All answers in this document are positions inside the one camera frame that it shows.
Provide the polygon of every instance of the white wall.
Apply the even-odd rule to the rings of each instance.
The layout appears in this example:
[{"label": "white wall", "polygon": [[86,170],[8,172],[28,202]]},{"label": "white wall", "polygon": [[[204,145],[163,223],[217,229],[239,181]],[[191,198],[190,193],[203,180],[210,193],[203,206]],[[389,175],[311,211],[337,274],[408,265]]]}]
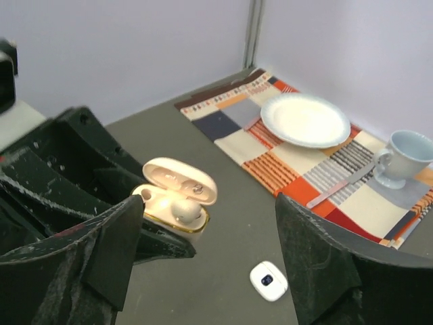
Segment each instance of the white wall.
[{"label": "white wall", "polygon": [[431,0],[268,0],[256,64],[383,139],[433,137]]},{"label": "white wall", "polygon": [[103,123],[242,69],[249,0],[14,0],[18,96],[53,116],[86,104]]}]

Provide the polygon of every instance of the earbud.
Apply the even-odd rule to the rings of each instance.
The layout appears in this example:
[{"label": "earbud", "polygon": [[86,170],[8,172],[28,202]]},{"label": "earbud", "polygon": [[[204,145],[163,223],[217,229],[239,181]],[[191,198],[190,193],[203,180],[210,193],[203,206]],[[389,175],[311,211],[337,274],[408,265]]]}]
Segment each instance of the earbud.
[{"label": "earbud", "polygon": [[171,213],[177,221],[187,225],[200,218],[202,206],[192,200],[176,200],[171,203]]}]

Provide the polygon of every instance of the plate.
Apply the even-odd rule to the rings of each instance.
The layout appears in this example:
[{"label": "plate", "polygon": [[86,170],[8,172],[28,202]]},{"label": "plate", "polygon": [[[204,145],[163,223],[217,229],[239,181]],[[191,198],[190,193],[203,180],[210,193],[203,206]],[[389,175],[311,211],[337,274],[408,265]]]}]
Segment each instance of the plate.
[{"label": "plate", "polygon": [[350,135],[350,122],[335,105],[311,95],[285,93],[260,111],[265,127],[279,139],[307,148],[329,148]]}]

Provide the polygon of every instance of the gray tabletop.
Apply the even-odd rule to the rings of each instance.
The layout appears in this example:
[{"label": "gray tabletop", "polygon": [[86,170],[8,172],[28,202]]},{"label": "gray tabletop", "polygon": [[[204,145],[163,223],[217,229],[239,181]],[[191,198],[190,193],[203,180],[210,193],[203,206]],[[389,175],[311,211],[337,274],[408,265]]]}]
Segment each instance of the gray tabletop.
[{"label": "gray tabletop", "polygon": [[[245,70],[215,85],[246,76]],[[264,260],[284,271],[274,202],[247,172],[196,129],[173,104],[163,103],[118,121],[108,131],[141,163],[158,156],[182,160],[210,174],[219,197],[196,244],[193,259],[136,265],[118,325],[297,324],[290,291],[269,303],[249,280]],[[433,218],[424,218],[401,250],[427,256],[433,251]]]}]

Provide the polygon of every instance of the plate rim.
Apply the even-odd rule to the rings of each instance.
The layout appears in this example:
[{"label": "plate rim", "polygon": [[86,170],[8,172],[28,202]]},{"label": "plate rim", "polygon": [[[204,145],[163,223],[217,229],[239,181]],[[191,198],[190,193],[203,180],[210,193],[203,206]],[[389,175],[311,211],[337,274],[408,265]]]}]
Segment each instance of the plate rim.
[{"label": "plate rim", "polygon": [[[282,98],[305,98],[305,99],[309,99],[309,100],[315,100],[317,102],[321,102],[322,104],[325,104],[326,106],[329,106],[330,108],[332,108],[334,111],[336,111],[338,113],[338,115],[340,116],[340,118],[342,119],[343,123],[345,124],[345,128],[344,131],[342,132],[342,135],[339,138],[336,138],[332,141],[328,141],[328,142],[323,142],[323,143],[311,143],[311,142],[303,142],[300,141],[298,139],[294,139],[292,137],[287,137],[281,134],[280,131],[278,131],[276,128],[274,128],[272,125],[270,125],[268,123],[268,116],[266,116],[266,112],[269,111],[270,107],[278,100],[281,100]],[[273,98],[271,98],[270,100],[267,100],[265,102],[265,104],[262,106],[262,108],[260,109],[260,117],[263,121],[263,125],[276,137],[278,137],[280,140],[284,141],[284,142],[288,142],[291,144],[294,144],[296,146],[301,146],[301,147],[305,147],[305,148],[317,148],[317,149],[326,149],[326,148],[331,148],[331,147],[335,147],[338,146],[342,143],[344,143],[349,137],[350,137],[350,121],[348,119],[348,117],[345,115],[345,113],[343,113],[343,111],[341,111],[341,109],[339,109],[339,107],[337,107],[336,105],[334,105],[333,103],[323,99],[322,97],[316,96],[316,95],[308,95],[305,93],[282,93],[280,95],[277,95]]]}]

